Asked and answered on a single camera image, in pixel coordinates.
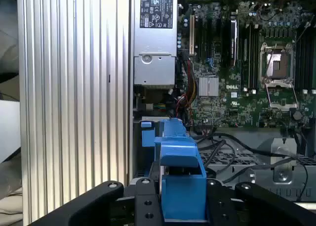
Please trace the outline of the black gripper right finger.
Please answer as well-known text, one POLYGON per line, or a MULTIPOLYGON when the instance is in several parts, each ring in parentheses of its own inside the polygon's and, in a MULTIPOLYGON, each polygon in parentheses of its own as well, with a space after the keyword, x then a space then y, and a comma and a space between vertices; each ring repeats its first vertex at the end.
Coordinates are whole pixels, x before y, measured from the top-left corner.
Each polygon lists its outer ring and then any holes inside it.
POLYGON ((316 214, 259 185, 241 182, 230 189, 207 182, 211 226, 314 226, 316 214))

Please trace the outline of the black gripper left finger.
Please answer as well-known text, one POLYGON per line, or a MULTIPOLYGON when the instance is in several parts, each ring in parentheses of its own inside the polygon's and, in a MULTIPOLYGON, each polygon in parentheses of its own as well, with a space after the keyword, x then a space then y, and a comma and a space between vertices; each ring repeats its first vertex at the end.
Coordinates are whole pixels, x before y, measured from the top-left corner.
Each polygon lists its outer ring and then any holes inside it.
POLYGON ((124 187, 106 181, 31 223, 33 226, 161 226, 163 216, 151 179, 124 187))

